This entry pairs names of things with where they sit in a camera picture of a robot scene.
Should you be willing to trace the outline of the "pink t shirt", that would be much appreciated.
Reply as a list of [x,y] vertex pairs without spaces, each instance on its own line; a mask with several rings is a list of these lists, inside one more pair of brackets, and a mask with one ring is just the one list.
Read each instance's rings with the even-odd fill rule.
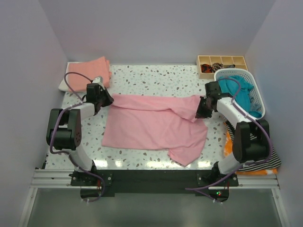
[[114,94],[102,146],[168,150],[182,166],[198,159],[208,127],[196,118],[200,96],[164,97]]

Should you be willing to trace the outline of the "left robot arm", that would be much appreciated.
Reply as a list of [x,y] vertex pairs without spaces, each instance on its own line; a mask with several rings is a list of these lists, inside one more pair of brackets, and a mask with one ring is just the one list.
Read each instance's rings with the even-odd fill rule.
[[106,88],[98,83],[87,84],[85,99],[65,109],[54,108],[50,111],[46,142],[51,154],[65,154],[81,175],[86,185],[98,181],[93,171],[94,162],[86,154],[82,144],[81,121],[95,116],[102,107],[113,103],[114,99]]

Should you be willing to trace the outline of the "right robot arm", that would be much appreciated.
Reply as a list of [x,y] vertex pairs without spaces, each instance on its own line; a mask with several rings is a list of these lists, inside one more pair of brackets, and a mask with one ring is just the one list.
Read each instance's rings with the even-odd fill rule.
[[224,93],[218,81],[205,85],[206,95],[200,97],[196,112],[197,119],[212,117],[213,112],[221,113],[234,128],[232,153],[216,162],[211,170],[211,181],[217,186],[228,180],[228,175],[243,166],[267,162],[272,155],[269,124],[257,120],[245,112],[235,101],[236,95]]

